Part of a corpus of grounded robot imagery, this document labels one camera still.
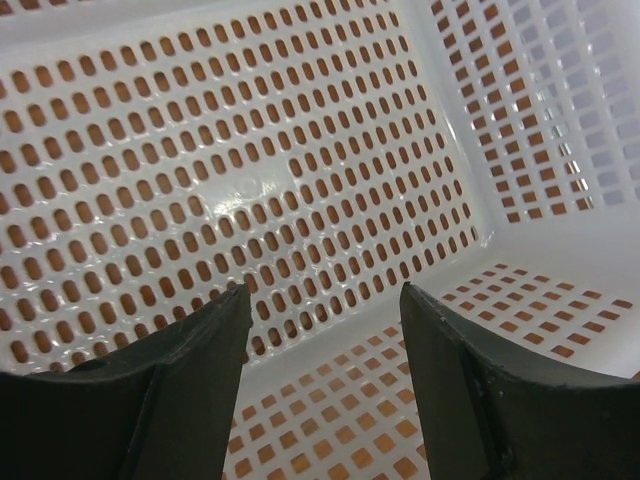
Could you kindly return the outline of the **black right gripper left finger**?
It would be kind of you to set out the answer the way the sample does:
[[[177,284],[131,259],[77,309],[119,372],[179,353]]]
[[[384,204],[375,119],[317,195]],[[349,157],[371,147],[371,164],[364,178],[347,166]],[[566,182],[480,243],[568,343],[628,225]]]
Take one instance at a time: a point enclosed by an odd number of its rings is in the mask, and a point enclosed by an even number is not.
[[[1,376],[5,479],[218,479],[251,326],[238,286],[68,372]]]

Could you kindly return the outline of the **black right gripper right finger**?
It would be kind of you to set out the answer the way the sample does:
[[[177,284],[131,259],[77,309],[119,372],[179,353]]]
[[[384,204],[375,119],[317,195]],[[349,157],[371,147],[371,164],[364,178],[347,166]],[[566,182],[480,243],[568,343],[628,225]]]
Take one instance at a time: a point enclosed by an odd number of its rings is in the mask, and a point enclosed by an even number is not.
[[[635,479],[639,385],[562,363],[412,284],[400,313],[435,479]]]

